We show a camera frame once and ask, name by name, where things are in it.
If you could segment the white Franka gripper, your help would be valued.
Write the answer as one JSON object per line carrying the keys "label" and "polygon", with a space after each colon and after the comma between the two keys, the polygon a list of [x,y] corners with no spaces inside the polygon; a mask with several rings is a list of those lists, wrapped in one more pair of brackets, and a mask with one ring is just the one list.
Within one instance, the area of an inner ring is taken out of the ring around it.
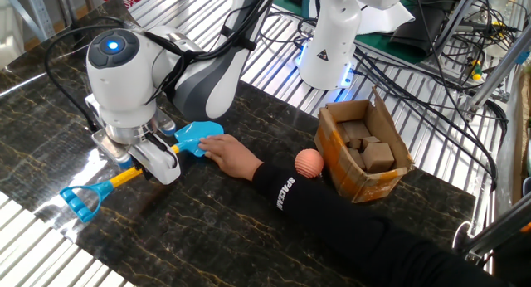
{"label": "white Franka gripper", "polygon": [[102,126],[92,134],[92,140],[114,163],[122,168],[137,163],[146,181],[155,177],[169,184],[180,176],[177,155],[159,137],[174,134],[176,124],[156,104],[107,114],[94,95],[87,96],[85,102]]}

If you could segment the bare person hand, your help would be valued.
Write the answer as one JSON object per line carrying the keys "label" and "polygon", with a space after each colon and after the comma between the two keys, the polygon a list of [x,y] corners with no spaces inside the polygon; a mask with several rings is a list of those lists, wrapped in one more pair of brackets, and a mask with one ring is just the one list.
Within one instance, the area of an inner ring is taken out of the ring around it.
{"label": "bare person hand", "polygon": [[200,139],[199,148],[228,176],[251,181],[263,162],[229,134]]}

